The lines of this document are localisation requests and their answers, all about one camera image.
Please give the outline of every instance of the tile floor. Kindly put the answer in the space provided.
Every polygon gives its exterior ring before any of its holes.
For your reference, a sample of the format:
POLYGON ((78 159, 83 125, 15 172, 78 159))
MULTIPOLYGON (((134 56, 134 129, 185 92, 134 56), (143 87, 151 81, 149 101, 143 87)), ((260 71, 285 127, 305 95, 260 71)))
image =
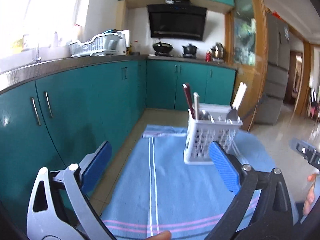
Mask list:
MULTIPOLYGON (((147 109, 137 122, 132 132, 127 137, 124 145, 116 154, 112 163, 103 175, 90 202, 98 215, 110 202, 113 189, 120 177, 126 160, 140 139, 147 124, 187 126, 188 112, 147 109)), ((281 110, 278 123, 270 125, 254 125, 251 131, 265 146, 267 152, 282 170, 289 190, 296 201, 303 201, 310 184, 307 176, 315 171, 308 165, 302 156, 289 148, 289 140, 292 137, 310 141, 311 144, 320 147, 320 126, 314 126, 314 122, 292 114, 292 109, 284 106, 281 110)))

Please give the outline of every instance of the dish rack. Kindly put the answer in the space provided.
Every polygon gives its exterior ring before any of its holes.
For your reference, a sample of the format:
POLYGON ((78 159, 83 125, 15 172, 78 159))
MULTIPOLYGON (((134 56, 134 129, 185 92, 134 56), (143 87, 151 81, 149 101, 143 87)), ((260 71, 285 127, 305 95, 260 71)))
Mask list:
POLYGON ((90 41, 74 41, 69 44, 71 57, 105 56, 118 52, 117 45, 122 39, 117 33, 95 35, 90 41))
POLYGON ((242 126, 239 117, 236 122, 225 121, 230 109, 230 106, 200 104, 199 111, 209 112, 215 120, 214 123, 193 119, 189 110, 186 148, 183 151, 186 164, 213 164, 208 153, 209 145, 213 141, 218 141, 226 152, 229 151, 237 131, 242 126))

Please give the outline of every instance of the black range hood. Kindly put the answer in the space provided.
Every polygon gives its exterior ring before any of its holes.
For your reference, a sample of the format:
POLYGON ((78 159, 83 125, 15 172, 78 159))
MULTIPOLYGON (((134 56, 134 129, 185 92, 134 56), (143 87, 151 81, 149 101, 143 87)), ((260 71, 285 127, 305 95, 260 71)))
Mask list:
POLYGON ((207 9, 192 5, 148 5, 152 38, 202 41, 207 9))

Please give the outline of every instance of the pink stripe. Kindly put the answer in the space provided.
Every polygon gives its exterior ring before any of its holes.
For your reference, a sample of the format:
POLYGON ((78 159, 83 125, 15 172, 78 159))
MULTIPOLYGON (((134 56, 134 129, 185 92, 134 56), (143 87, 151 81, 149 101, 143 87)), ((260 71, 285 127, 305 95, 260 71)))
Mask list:
MULTIPOLYGON (((249 209, 253 209, 256 207, 257 205, 257 200, 259 199, 259 197, 254 198, 251 202, 250 205, 248 207, 249 209)), ((214 216, 214 217, 209 217, 209 218, 205 218, 205 219, 200 219, 200 220, 195 220, 195 221, 191 221, 191 222, 185 222, 185 223, 177 223, 177 224, 168 224, 168 225, 159 225, 160 228, 172 228, 172 227, 182 227, 182 226, 188 226, 188 225, 193 225, 193 224, 198 224, 201 222, 206 222, 206 221, 210 221, 210 220, 214 220, 214 219, 220 219, 223 216, 223 214, 214 216)), ((202 228, 202 227, 207 227, 209 225, 215 225, 216 223, 218 223, 219 220, 211 222, 211 223, 205 223, 202 225, 198 225, 198 226, 193 226, 193 227, 186 227, 186 228, 180 228, 180 229, 174 229, 171 230, 171 232, 179 232, 179 231, 188 231, 188 230, 194 230, 197 228, 202 228)), ((146 226, 146 225, 139 225, 139 224, 132 224, 132 223, 124 223, 124 222, 120 222, 120 221, 115 221, 115 220, 104 220, 104 223, 114 223, 114 224, 120 224, 120 225, 125 225, 125 226, 130 226, 130 227, 137 227, 137 228, 150 228, 150 226, 146 226)), ((129 231, 129 232, 136 232, 136 233, 151 233, 151 231, 145 231, 145 230, 138 230, 138 229, 130 229, 130 228, 122 228, 122 227, 116 227, 116 226, 112 226, 112 225, 107 225, 108 228, 114 228, 114 229, 119 229, 122 231, 129 231)))

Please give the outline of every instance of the ceiling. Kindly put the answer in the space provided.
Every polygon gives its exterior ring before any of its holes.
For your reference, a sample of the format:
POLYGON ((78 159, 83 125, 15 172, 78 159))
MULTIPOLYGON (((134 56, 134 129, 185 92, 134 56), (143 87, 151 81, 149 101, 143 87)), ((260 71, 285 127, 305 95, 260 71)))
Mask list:
POLYGON ((320 16, 310 0, 264 0, 311 43, 320 44, 320 16))

